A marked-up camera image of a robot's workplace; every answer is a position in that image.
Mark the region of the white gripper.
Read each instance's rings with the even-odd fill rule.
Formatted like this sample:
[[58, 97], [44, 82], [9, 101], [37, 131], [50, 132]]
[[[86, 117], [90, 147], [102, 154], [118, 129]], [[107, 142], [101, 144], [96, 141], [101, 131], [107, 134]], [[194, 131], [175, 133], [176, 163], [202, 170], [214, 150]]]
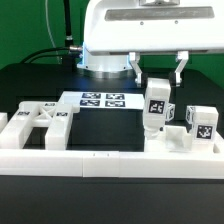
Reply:
[[90, 0], [84, 43], [93, 54], [130, 52], [138, 87], [139, 53], [177, 52], [169, 81], [179, 87], [189, 52], [224, 52], [224, 0]]

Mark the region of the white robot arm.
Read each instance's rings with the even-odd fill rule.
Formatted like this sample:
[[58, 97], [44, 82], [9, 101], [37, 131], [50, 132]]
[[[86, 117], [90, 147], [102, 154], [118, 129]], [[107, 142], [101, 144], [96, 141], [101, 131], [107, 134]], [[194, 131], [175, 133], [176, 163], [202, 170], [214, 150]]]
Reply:
[[82, 61], [89, 71], [134, 70], [142, 55], [174, 54], [174, 84], [191, 53], [224, 52], [224, 0], [90, 0]]

